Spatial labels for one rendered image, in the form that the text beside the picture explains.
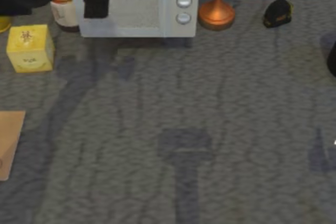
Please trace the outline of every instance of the white microwave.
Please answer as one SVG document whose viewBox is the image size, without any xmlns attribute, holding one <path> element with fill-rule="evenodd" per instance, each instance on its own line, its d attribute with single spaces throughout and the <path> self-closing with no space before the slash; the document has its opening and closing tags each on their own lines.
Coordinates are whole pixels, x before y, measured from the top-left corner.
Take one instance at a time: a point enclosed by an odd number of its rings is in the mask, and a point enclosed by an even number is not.
<svg viewBox="0 0 336 224">
<path fill-rule="evenodd" d="M 73 0 L 83 37 L 194 37 L 198 0 L 110 0 L 109 15 L 84 18 L 83 0 Z"/>
</svg>

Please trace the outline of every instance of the gray table surface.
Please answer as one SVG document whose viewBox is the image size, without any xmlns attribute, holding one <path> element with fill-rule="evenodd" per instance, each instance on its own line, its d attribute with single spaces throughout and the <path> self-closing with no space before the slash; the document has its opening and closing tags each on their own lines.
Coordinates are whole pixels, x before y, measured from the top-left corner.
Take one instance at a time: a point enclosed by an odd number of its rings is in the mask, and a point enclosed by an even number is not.
<svg viewBox="0 0 336 224">
<path fill-rule="evenodd" d="M 234 0 L 236 22 L 179 41 L 83 39 L 49 7 L 55 70 L 16 74 L 0 35 L 0 110 L 26 110 L 1 224 L 336 223 L 336 0 Z"/>
</svg>

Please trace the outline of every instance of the microwave window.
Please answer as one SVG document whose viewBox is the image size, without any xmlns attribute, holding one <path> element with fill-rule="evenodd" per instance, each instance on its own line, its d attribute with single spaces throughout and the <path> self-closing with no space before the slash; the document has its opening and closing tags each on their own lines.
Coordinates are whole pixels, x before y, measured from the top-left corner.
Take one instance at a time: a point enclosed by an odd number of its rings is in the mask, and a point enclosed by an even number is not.
<svg viewBox="0 0 336 224">
<path fill-rule="evenodd" d="M 110 17 L 120 28 L 159 28 L 159 0 L 110 0 Z"/>
</svg>

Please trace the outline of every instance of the trophy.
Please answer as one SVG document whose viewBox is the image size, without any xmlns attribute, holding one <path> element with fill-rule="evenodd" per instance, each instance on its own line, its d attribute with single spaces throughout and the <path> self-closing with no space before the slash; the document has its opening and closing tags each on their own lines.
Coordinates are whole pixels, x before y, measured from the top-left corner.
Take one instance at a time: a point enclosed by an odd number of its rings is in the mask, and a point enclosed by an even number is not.
<svg viewBox="0 0 336 224">
<path fill-rule="evenodd" d="M 204 3 L 198 11 L 199 23 L 210 30 L 229 28 L 235 19 L 235 10 L 223 0 Z"/>
</svg>

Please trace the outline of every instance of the bottle label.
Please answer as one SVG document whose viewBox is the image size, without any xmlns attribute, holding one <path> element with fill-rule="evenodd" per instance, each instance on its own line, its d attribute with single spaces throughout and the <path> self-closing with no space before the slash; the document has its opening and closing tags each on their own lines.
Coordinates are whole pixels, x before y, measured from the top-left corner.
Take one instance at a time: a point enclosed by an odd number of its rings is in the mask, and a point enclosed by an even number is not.
<svg viewBox="0 0 336 224">
<path fill-rule="evenodd" d="M 73 2 L 54 3 L 51 2 L 51 10 L 55 21 L 60 26 L 74 27 L 78 26 L 76 10 Z"/>
</svg>

